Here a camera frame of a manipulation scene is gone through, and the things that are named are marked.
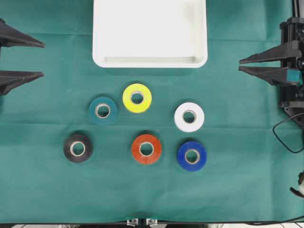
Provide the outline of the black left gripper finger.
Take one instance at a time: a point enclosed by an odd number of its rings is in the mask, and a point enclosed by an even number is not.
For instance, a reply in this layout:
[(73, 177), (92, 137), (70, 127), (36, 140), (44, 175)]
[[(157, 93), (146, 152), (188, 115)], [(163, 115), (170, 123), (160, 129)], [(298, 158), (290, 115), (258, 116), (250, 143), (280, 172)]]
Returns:
[(13, 27), (6, 24), (3, 19), (0, 19), (0, 46), (23, 46), (44, 48), (46, 45), (45, 43), (14, 29)]
[(43, 77), (42, 72), (29, 71), (1, 71), (0, 72), (0, 95), (7, 95), (11, 90), (25, 83), (29, 83)]

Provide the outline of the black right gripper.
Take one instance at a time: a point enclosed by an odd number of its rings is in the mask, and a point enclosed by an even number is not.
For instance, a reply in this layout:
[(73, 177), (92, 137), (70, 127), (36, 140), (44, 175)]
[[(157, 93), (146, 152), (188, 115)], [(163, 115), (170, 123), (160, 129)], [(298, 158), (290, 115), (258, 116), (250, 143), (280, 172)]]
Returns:
[(272, 86), (282, 86), (279, 105), (289, 112), (302, 112), (304, 110), (304, 18), (291, 17), (280, 24), (280, 29), (281, 45), (251, 55), (240, 60), (239, 63), (281, 60), (281, 67), (240, 66), (238, 69)]

